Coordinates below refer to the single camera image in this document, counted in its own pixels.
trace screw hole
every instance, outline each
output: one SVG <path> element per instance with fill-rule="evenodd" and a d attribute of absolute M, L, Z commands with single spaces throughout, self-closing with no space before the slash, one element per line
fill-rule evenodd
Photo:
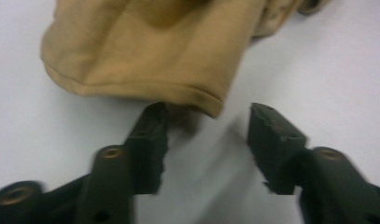
<path fill-rule="evenodd" d="M 103 158 L 111 159 L 120 156 L 122 151 L 119 148 L 111 148 L 103 152 Z"/>
<path fill-rule="evenodd" d="M 373 214 L 366 214 L 365 219 L 372 224 L 380 224 L 380 217 Z"/>
<path fill-rule="evenodd" d="M 14 203 L 19 203 L 29 198 L 32 195 L 32 193 L 33 189 L 28 187 L 12 189 L 0 198 L 0 204 L 10 205 Z"/>
<path fill-rule="evenodd" d="M 110 215 L 106 211 L 100 211 L 94 215 L 93 220 L 97 223 L 106 222 L 110 219 Z"/>
<path fill-rule="evenodd" d="M 323 149 L 321 150 L 321 155 L 323 155 L 325 158 L 333 161 L 340 160 L 341 156 L 335 151 L 329 150 L 329 149 Z"/>

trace black mechanical part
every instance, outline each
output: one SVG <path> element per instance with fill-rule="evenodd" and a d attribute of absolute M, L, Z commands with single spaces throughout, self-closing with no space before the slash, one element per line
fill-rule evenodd
<path fill-rule="evenodd" d="M 30 223 L 41 202 L 42 188 L 34 181 L 14 183 L 0 190 L 0 224 Z"/>
<path fill-rule="evenodd" d="M 89 175 L 45 193 L 34 181 L 0 189 L 0 224 L 134 223 L 133 195 L 161 185 L 167 126 L 165 104 L 150 105 L 123 145 L 96 153 Z"/>
<path fill-rule="evenodd" d="M 306 149 L 303 134 L 269 106 L 253 104 L 250 116 L 247 142 L 268 187 L 277 194 L 302 187 L 306 224 L 380 224 L 380 188 L 367 183 L 344 154 Z"/>
<path fill-rule="evenodd" d="M 303 167 L 307 181 L 302 188 L 316 194 L 323 216 L 320 223 L 380 223 L 380 194 L 344 154 L 317 147 L 307 161 Z"/>
<path fill-rule="evenodd" d="M 292 194 L 306 137 L 267 105 L 252 104 L 250 113 L 247 143 L 267 186 L 276 194 Z"/>
<path fill-rule="evenodd" d="M 124 146 L 131 150 L 134 194 L 155 194 L 161 185 L 163 157 L 167 152 L 166 104 L 148 106 Z"/>
<path fill-rule="evenodd" d="M 77 205 L 76 224 L 134 223 L 130 153 L 125 147 L 110 146 L 96 154 Z"/>

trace beige cloth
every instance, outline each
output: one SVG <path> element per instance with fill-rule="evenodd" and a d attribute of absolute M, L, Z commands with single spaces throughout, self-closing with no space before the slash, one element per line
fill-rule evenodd
<path fill-rule="evenodd" d="M 248 39 L 302 0 L 58 0 L 41 58 L 79 95 L 189 105 L 216 117 Z"/>

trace white surface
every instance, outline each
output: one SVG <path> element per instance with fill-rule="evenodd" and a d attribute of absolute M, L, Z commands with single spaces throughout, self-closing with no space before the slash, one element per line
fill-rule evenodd
<path fill-rule="evenodd" d="M 147 105 L 52 83 L 38 55 L 53 8 L 0 0 L 0 188 L 33 179 L 50 190 L 84 175 Z M 380 0 L 332 1 L 250 44 L 219 119 L 171 132 L 161 194 L 137 197 L 138 223 L 301 222 L 296 197 L 268 194 L 246 147 L 251 102 L 279 110 L 309 147 L 343 151 L 380 186 Z"/>

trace white table surface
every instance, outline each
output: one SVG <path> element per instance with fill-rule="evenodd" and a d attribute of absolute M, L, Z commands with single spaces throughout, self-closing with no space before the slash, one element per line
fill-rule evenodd
<path fill-rule="evenodd" d="M 53 9 L 0 0 L 0 188 L 39 180 L 51 190 L 86 174 L 148 105 L 79 97 L 49 79 L 39 45 Z M 221 116 L 170 132 L 160 194 L 136 197 L 138 223 L 302 222 L 295 196 L 262 185 L 245 143 L 251 102 L 280 111 L 309 147 L 343 151 L 380 186 L 380 0 L 332 0 L 250 44 Z"/>

